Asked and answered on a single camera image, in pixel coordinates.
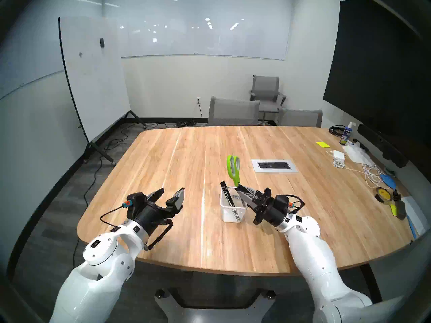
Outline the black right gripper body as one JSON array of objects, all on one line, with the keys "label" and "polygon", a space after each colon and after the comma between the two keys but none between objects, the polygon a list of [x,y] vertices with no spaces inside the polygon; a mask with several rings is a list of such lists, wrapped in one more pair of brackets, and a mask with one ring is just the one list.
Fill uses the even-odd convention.
[{"label": "black right gripper body", "polygon": [[264,212],[255,212],[253,223],[258,225],[263,220],[267,221],[274,227],[279,226],[288,214],[289,197],[275,196],[271,199],[265,199]]}]

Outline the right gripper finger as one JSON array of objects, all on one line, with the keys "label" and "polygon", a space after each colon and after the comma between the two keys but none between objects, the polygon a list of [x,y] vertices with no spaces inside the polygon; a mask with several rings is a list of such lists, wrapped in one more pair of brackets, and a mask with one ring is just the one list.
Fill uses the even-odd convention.
[{"label": "right gripper finger", "polygon": [[[240,188],[236,188],[235,191],[240,196]],[[265,210],[265,200],[254,200],[253,202],[245,202],[248,207],[250,207],[254,212],[264,212]]]},{"label": "right gripper finger", "polygon": [[240,197],[244,202],[253,202],[254,200],[271,199],[271,190],[266,188],[264,192],[254,190],[247,186],[240,186]]}]

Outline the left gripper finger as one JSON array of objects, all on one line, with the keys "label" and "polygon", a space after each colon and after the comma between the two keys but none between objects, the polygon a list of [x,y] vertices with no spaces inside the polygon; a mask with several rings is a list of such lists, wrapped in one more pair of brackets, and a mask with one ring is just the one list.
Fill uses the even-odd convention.
[{"label": "left gripper finger", "polygon": [[170,199],[166,201],[166,209],[170,214],[178,214],[183,208],[185,199],[185,188],[178,190]]},{"label": "left gripper finger", "polygon": [[145,205],[155,205],[157,200],[164,194],[165,189],[160,188],[146,196]]}]

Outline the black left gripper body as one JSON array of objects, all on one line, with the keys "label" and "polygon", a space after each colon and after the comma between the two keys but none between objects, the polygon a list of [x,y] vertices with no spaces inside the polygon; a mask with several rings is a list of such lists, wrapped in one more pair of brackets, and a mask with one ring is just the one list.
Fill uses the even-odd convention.
[{"label": "black left gripper body", "polygon": [[155,204],[147,204],[135,217],[138,223],[150,237],[159,225],[168,225],[160,235],[163,237],[172,227],[172,221],[165,221],[174,217],[172,208],[161,208]]}]

